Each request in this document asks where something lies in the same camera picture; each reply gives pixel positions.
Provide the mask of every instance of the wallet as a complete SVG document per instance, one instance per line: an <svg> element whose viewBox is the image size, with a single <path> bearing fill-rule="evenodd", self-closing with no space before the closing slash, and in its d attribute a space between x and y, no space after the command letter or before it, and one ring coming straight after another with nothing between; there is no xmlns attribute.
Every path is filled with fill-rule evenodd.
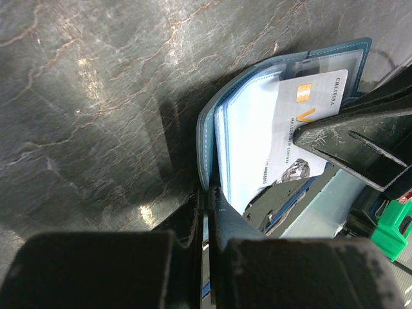
<svg viewBox="0 0 412 309"><path fill-rule="evenodd" d="M196 128L198 172L203 190L209 188L212 180L219 185L214 114L222 102L260 71L282 65L286 67L281 76L282 80L327 71L348 70L342 106L350 104L353 98L360 96L357 88L370 46L371 39L363 38L319 50L272 57L246 69L221 88L201 111Z"/></svg>

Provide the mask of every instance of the blue stitching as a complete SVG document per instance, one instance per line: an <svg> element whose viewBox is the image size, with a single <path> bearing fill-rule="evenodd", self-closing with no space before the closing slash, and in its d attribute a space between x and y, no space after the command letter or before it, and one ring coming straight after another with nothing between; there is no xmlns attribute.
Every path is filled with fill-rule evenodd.
<svg viewBox="0 0 412 309"><path fill-rule="evenodd" d="M352 46L357 46L357 47L359 47L359 46L362 46L362 45L366 45L366 50L368 50L368 48L369 48L369 43L368 43L368 42L360 42L360 43L356 43L356 44L351 44L351 45L346 45L346 46L334 48L334 49L327 50L327 51L322 51L321 53L314 53L314 54L311 54L310 56L313 57L313 56L323 55L324 53L330 53L330 52L333 52L333 51L335 51L335 50L342 50L342 49L344 49L344 48L349 48L349 47L352 47ZM289 61L289 60L302 59L302 58L305 58L305 57L307 57L307 55L302 55L302 56L299 56L299 57L286 58L286 59L279 59L279 60L275 60L272 64L279 63L279 62L285 62L285 61ZM360 66L359 66L359 67L360 67L360 68L363 68L365 62L366 62L366 57L363 57L363 60L362 60L362 62L360 63ZM361 76L362 76L362 74L358 74L358 77L357 77L356 80L355 80L355 84L358 84L358 83L359 83L359 80L361 79ZM225 96L221 97L218 102L221 102L221 101L223 101L223 100L226 100L226 98L227 98L229 95L231 95L235 90L237 90L237 89L238 89L239 87L241 87L242 85L244 85L244 84L239 84L239 85L237 85L237 86L236 86L235 88L233 88L230 92L228 92ZM209 112L209 115L206 117L205 124L209 121L209 119L211 118L211 115L212 115L212 114L213 114L213 113ZM209 181L210 181L210 180L209 180L209 169L208 169L208 166L207 166L207 126L206 126L206 130L205 130L205 142L204 142L203 147L205 148L205 151L204 151L204 152L205 152L205 154L204 154L205 156L204 156L204 158L203 158L203 162L204 162L204 164L205 164L206 178L207 178L207 181L209 182Z"/></svg>

